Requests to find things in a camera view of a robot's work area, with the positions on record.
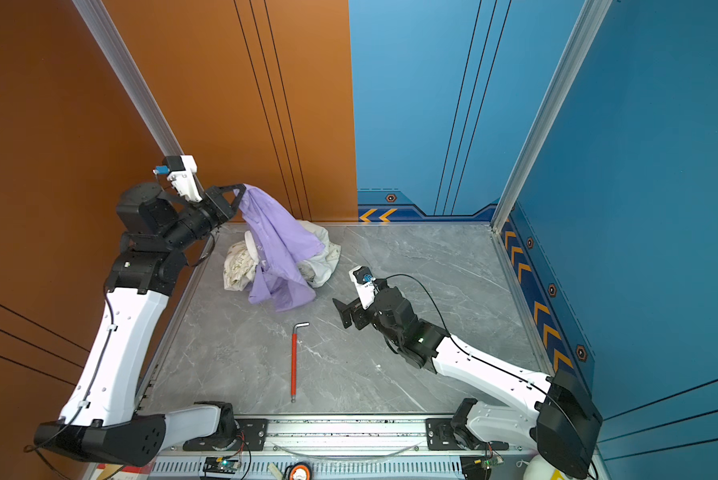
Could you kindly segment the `purple cloth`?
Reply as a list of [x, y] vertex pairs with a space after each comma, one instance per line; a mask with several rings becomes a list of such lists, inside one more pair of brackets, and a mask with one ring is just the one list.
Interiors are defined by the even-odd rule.
[[258, 265], [249, 300], [271, 301], [276, 311], [303, 306], [316, 297], [298, 264], [325, 250], [289, 211], [262, 189], [247, 185], [239, 204], [258, 252]]

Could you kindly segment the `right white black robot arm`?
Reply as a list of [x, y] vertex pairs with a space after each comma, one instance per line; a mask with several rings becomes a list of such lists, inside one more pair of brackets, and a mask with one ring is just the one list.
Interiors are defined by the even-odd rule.
[[450, 420], [456, 441], [470, 450], [503, 442], [532, 449], [568, 477], [587, 479], [603, 418], [575, 374], [550, 376], [488, 355], [413, 310], [396, 287], [344, 303], [335, 300], [344, 327], [378, 331], [387, 345], [419, 369], [467, 383], [505, 406], [499, 413], [464, 399]]

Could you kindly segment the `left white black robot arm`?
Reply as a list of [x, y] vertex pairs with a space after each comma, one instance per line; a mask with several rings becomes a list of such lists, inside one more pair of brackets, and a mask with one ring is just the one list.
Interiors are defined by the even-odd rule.
[[143, 183], [121, 195], [116, 212], [125, 231], [104, 282], [96, 339], [59, 418], [37, 427], [27, 452], [143, 467], [162, 450], [194, 439], [218, 447], [237, 441], [240, 428], [229, 403], [139, 415], [136, 394], [156, 324], [189, 265], [187, 249], [233, 219], [245, 193], [243, 184], [211, 187], [185, 200]]

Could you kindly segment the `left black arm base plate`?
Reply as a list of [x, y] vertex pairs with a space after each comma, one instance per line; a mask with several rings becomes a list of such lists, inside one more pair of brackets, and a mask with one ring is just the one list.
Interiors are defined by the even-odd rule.
[[182, 445], [184, 451], [236, 452], [239, 450], [259, 452], [265, 448], [269, 420], [266, 418], [237, 419], [237, 430], [226, 440], [195, 438]]

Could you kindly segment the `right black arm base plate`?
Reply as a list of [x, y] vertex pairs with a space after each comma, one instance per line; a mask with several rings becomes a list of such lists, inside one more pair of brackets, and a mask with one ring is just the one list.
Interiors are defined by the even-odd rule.
[[468, 429], [465, 421], [455, 418], [428, 418], [425, 427], [431, 451], [507, 451], [510, 448], [507, 442], [480, 440]]

